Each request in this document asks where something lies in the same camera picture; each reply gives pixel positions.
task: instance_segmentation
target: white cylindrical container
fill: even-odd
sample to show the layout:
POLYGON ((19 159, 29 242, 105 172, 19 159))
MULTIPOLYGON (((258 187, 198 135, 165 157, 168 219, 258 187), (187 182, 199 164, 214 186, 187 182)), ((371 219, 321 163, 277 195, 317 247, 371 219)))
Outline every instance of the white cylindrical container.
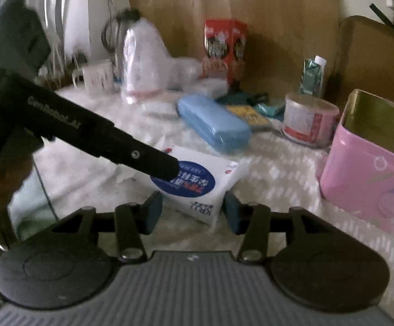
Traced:
POLYGON ((327 64, 327 60, 324 58, 321 58, 320 56, 316 55, 315 57, 315 63, 317 63, 319 66, 321 66, 322 74, 321 74, 321 80, 319 82, 319 93, 318 93, 318 98, 322 98, 324 95, 324 75, 325 75, 325 66, 327 64))
POLYGON ((337 106, 307 94, 286 95, 283 132, 293 141, 308 146, 326 147, 331 143, 337 106))

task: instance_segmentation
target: white paper box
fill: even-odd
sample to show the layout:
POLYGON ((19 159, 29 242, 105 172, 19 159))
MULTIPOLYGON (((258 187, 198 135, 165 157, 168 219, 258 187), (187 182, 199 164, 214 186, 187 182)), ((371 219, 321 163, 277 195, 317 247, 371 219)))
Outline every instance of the white paper box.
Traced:
POLYGON ((176 178, 163 181, 138 172, 135 179, 161 191, 167 206, 214 225, 224 194, 243 174, 239 164, 178 146, 164 151, 179 160, 180 173, 176 178))

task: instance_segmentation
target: plastic bag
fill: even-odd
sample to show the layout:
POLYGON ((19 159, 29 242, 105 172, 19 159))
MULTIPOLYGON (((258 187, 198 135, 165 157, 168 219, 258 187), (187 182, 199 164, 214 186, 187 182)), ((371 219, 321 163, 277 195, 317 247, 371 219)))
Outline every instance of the plastic bag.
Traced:
POLYGON ((158 30, 144 18, 129 28, 123 53, 122 98, 127 103, 165 89, 180 89, 203 72, 201 63, 195 59, 172 58, 158 30))
POLYGON ((215 226, 227 190, 246 173, 237 162, 222 157, 171 146, 164 149, 179 160, 180 172, 170 181, 163 181, 136 172, 134 178, 150 191, 162 193, 166 207, 182 211, 197 220, 215 226))
POLYGON ((227 95, 229 84, 225 79, 206 78, 200 79, 182 88, 183 93, 200 94, 211 99, 218 99, 227 95))

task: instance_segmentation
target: black circular mount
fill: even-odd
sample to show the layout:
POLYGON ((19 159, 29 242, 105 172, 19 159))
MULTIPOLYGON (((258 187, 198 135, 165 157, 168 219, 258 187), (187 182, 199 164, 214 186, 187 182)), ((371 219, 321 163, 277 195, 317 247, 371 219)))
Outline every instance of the black circular mount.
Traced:
POLYGON ((310 234, 270 263, 276 284, 295 301, 325 312, 355 312, 376 303, 390 279, 386 262, 350 237, 310 234))
POLYGON ((104 287, 112 261, 76 234, 44 234, 0 256, 0 292, 31 309, 58 309, 87 299, 104 287))

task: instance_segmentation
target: black cable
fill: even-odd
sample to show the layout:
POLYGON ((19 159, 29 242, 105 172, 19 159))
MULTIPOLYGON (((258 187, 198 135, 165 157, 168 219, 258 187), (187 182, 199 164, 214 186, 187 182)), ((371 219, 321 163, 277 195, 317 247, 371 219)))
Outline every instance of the black cable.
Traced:
POLYGON ((375 4, 371 4, 370 9, 375 12, 375 14, 381 19, 382 23, 394 29, 394 24, 387 18, 387 16, 381 12, 381 10, 376 7, 375 4))
POLYGON ((37 173, 37 177, 39 178, 39 181, 40 181, 40 186, 42 187, 43 193, 44 193, 44 195, 46 197, 46 200, 48 201, 48 206, 51 209, 51 212, 52 212, 55 220, 58 221, 59 217, 57 216, 57 213, 55 213, 54 207, 52 206, 52 202, 51 202, 48 194, 46 193, 45 185, 44 185, 44 183, 42 181, 42 177, 40 176, 39 169, 37 168, 36 162, 35 161, 33 161, 33 162, 34 162, 34 168, 35 168, 36 173, 37 173))
POLYGON ((2 223, 2 213, 0 212, 0 234, 1 237, 4 241, 4 247, 9 250, 10 249, 10 242, 7 239, 7 235, 5 234, 4 228, 3 228, 3 223, 2 223))
POLYGON ((104 30, 102 31, 101 34, 101 40, 102 40, 102 44, 105 47, 105 49, 107 49, 109 52, 114 52, 115 49, 111 50, 111 44, 112 44, 112 24, 113 24, 113 14, 112 14, 112 9, 111 7, 114 8, 114 11, 117 11, 116 7, 114 6, 114 3, 112 0, 108 0, 108 11, 110 13, 110 34, 109 37, 107 39, 107 30, 108 30, 108 23, 105 25, 104 30))

